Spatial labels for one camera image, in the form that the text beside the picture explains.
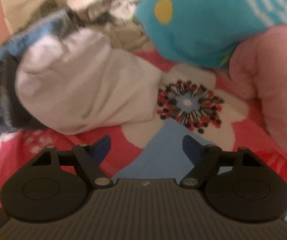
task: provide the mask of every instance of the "teal cloth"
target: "teal cloth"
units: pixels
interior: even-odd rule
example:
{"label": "teal cloth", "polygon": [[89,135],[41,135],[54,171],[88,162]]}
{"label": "teal cloth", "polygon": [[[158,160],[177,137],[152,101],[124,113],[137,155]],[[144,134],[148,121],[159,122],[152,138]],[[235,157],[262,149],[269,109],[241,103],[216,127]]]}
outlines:
{"label": "teal cloth", "polygon": [[[142,0],[136,18],[166,59],[221,67],[242,40],[287,24],[287,0]],[[172,16],[160,22],[155,14]]]}

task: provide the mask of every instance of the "pink towel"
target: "pink towel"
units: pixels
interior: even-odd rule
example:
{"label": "pink towel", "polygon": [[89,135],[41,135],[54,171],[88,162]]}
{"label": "pink towel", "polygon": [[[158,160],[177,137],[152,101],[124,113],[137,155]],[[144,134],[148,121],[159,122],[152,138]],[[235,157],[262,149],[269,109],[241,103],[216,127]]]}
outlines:
{"label": "pink towel", "polygon": [[287,26],[239,44],[229,72],[241,98],[261,99],[267,130],[287,152]]}

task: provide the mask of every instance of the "ribbed gray surface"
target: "ribbed gray surface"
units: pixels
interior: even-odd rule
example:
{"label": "ribbed gray surface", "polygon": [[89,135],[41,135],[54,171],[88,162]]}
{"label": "ribbed gray surface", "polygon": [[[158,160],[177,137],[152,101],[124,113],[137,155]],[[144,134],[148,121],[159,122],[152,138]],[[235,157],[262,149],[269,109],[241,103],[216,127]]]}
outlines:
{"label": "ribbed gray surface", "polygon": [[48,224],[11,219],[4,240],[287,240],[287,224],[245,224],[209,207],[200,193],[169,180],[120,180],[94,192],[68,218]]}

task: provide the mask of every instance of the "white garment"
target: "white garment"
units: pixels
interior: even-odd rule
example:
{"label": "white garment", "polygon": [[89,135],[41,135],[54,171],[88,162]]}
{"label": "white garment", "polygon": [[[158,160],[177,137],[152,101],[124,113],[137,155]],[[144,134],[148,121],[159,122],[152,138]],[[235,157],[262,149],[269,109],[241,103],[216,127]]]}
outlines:
{"label": "white garment", "polygon": [[63,134],[153,118],[161,71],[92,29],[29,47],[16,76],[21,104]]}

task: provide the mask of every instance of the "yellow dot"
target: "yellow dot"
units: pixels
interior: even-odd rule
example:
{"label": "yellow dot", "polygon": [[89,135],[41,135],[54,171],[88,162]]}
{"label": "yellow dot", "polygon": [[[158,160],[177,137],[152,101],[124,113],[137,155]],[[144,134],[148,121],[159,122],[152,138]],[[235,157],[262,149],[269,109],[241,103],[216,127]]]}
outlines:
{"label": "yellow dot", "polygon": [[173,9],[171,0],[159,0],[155,6],[155,16],[163,24],[168,24],[172,19]]}

